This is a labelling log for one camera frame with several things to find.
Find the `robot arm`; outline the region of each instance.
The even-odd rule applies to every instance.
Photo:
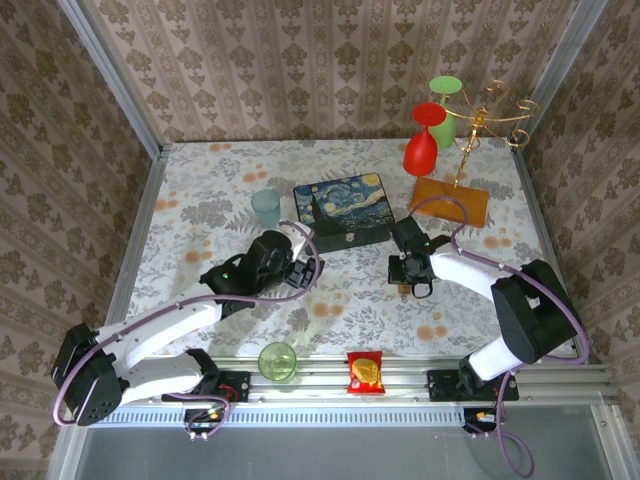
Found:
[[[305,233],[310,231],[304,225],[298,227]],[[255,297],[282,282],[296,288],[309,285],[315,270],[323,265],[316,265],[313,258],[306,263],[297,260],[304,244],[303,235],[291,226],[268,230],[253,241],[247,253],[213,267],[199,283],[136,317],[98,331],[91,331],[84,323],[71,328],[51,373],[58,388],[87,352],[117,338],[105,342],[71,381],[64,400],[75,422],[91,425],[119,405],[164,393],[190,392],[203,382],[215,383],[220,371],[203,350],[190,349],[169,358],[149,357],[193,330],[255,305],[238,299],[202,301],[200,297]]]
[[[463,285],[496,307],[501,336],[460,361],[460,388],[472,394],[522,363],[532,364],[576,335],[568,318],[547,296],[519,276],[462,256],[439,236],[431,240],[412,217],[397,222],[391,233],[404,258],[389,257],[389,283],[414,287],[436,278]],[[541,260],[516,268],[554,293],[576,316],[551,267]]]

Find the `orange dot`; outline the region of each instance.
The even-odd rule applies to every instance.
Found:
[[[487,237],[484,239],[484,246],[487,248],[495,249],[498,248],[498,239],[496,237]]]
[[[329,307],[331,315],[340,315],[343,311],[344,308],[342,308],[342,305],[331,305],[331,307]]]
[[[200,260],[200,254],[195,250],[191,250],[184,256],[184,260],[187,263],[196,263],[198,260]]]
[[[420,325],[416,329],[416,336],[423,342],[428,342],[429,340],[433,340],[433,330],[427,325]]]
[[[329,307],[326,303],[316,303],[313,306],[313,314],[316,317],[326,317],[329,314]]]

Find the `red snack bag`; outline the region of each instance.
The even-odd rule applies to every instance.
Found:
[[[382,352],[350,352],[347,393],[384,393]]]

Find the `wall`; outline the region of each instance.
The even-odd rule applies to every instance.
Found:
[[[149,158],[53,1],[0,1],[0,478],[41,478],[65,331],[105,319]]]
[[[525,158],[640,451],[640,4],[609,0]]]
[[[169,143],[406,137],[411,109],[442,74],[479,102],[492,98],[485,83],[504,80],[517,100],[538,83],[578,2],[83,3]]]

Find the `wooden base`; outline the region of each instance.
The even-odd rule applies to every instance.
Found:
[[[430,178],[419,177],[416,180],[416,187],[413,190],[410,208],[418,205],[422,200],[439,195],[447,195],[459,200],[469,212],[469,225],[482,228],[487,220],[487,204],[489,203],[489,192],[477,190],[475,188],[461,187],[458,185],[455,190],[452,183],[440,182]],[[464,214],[458,205],[444,200],[436,200],[424,204],[418,213],[431,215],[432,217],[452,220],[462,223]]]

